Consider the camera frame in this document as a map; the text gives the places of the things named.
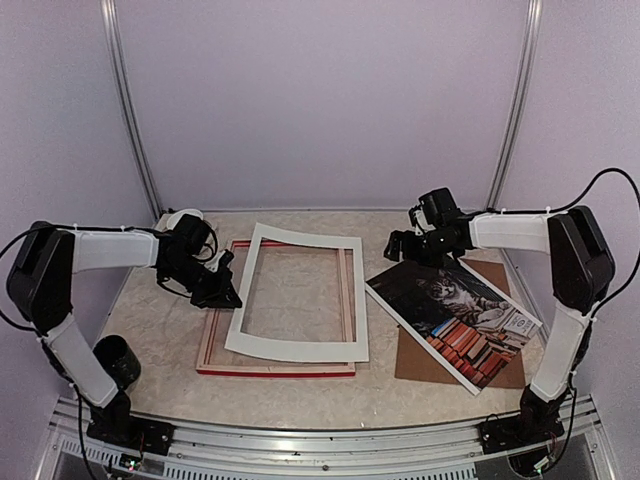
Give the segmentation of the wooden red picture frame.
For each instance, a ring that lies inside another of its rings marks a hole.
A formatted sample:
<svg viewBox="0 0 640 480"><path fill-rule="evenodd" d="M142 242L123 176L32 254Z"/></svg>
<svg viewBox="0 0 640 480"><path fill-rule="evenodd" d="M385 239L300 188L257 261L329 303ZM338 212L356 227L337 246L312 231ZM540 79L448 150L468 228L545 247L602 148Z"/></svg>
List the wooden red picture frame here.
<svg viewBox="0 0 640 480"><path fill-rule="evenodd" d="M348 262L351 255L345 249L335 251L342 338L356 337L353 305L353 275ZM254 358L231 352L224 348L229 330L231 314L214 310L208 314L196 360L196 371L201 375L246 378L338 378L353 377L356 365L353 362L287 363Z"/></svg>

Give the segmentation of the white photo mat board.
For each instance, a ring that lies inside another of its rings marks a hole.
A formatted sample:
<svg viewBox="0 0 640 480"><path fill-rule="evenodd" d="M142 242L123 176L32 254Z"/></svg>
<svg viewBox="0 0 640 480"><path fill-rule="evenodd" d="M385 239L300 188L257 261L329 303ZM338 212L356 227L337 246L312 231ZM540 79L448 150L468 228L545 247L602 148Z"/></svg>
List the white photo mat board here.
<svg viewBox="0 0 640 480"><path fill-rule="evenodd" d="M244 333L242 324L248 304L250 287L264 239L289 246L333 249L337 253L352 252L354 333L353 341L302 342L257 337ZM365 300L365 280L362 241L359 237L330 236L285 230L257 223L251 237L244 264L239 297L242 307L233 313L225 348L235 353L271 361L291 363L363 363L369 360L368 319Z"/></svg>

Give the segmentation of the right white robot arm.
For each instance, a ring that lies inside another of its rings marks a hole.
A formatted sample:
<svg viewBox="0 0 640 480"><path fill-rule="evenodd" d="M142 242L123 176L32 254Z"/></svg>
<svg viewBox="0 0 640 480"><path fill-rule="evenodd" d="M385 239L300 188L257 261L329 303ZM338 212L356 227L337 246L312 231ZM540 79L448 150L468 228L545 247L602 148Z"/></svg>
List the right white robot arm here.
<svg viewBox="0 0 640 480"><path fill-rule="evenodd" d="M391 261L442 267L468 250L545 254L555 299L554 320L539 368L528 389L544 402L564 393L596 308L604 304L616 266L600 225L586 205L560 212L462 215L420 233L394 230L384 249Z"/></svg>

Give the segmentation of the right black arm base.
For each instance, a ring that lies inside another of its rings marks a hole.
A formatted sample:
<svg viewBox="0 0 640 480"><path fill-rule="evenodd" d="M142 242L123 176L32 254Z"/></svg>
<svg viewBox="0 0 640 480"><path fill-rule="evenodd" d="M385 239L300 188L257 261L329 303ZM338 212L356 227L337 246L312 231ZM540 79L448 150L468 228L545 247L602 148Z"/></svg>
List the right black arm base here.
<svg viewBox="0 0 640 480"><path fill-rule="evenodd" d="M513 450L565 433L559 410L569 389L558 398L544 401L527 386L520 398L519 412L514 416L490 415L478 425L482 451L485 455Z"/></svg>

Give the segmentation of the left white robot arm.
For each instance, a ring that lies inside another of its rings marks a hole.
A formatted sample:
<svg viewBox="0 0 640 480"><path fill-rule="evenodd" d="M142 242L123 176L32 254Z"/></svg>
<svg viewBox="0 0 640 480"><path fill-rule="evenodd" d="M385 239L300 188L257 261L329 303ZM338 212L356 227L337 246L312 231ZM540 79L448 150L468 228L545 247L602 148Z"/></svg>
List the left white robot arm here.
<svg viewBox="0 0 640 480"><path fill-rule="evenodd" d="M90 271L150 268L166 289L174 282L200 309L238 309L228 250L204 261L211 230L186 217L172 230L134 226L88 227L38 221L1 250L17 251L6 279L9 300L24 318L20 330L34 333L62 376L90 405L106 408L121 389L94 355L75 318L74 287Z"/></svg>

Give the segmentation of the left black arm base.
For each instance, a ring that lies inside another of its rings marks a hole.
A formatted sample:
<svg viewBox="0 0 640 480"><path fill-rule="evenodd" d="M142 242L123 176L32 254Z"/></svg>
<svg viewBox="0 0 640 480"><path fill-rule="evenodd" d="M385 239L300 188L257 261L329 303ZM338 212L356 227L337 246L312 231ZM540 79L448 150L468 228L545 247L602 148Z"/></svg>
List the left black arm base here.
<svg viewBox="0 0 640 480"><path fill-rule="evenodd" d="M142 418L131 413L131 400L118 390L104 407L89 403L91 420L87 428L90 438L107 444L167 456L176 427L168 422Z"/></svg>

